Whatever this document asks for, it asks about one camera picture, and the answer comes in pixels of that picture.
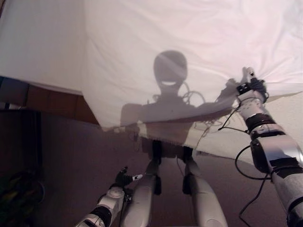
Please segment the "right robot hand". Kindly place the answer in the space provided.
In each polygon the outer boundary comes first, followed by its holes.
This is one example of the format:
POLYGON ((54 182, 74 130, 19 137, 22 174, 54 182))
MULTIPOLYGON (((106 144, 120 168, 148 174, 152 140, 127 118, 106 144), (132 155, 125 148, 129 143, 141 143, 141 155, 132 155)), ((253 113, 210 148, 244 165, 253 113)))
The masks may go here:
POLYGON ((261 96, 263 103, 268 99, 268 93, 266 86, 264 85, 265 81, 257 78, 255 71, 252 67, 243 67, 243 78, 241 81, 241 86, 245 88, 250 88, 253 91, 257 91, 261 96))

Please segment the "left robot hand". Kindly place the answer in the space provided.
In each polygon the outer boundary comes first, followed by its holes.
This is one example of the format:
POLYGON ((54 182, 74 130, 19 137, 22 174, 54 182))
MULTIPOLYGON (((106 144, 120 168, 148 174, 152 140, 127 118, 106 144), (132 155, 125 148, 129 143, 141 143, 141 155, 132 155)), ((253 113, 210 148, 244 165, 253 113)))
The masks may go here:
POLYGON ((128 175, 127 171, 128 171, 128 167, 125 166, 116 175, 115 185, 117 187, 124 188, 125 186, 129 185, 130 183, 132 183, 134 181, 138 181, 138 180, 142 179, 142 177, 143 177, 142 174, 139 174, 139 175, 128 175))

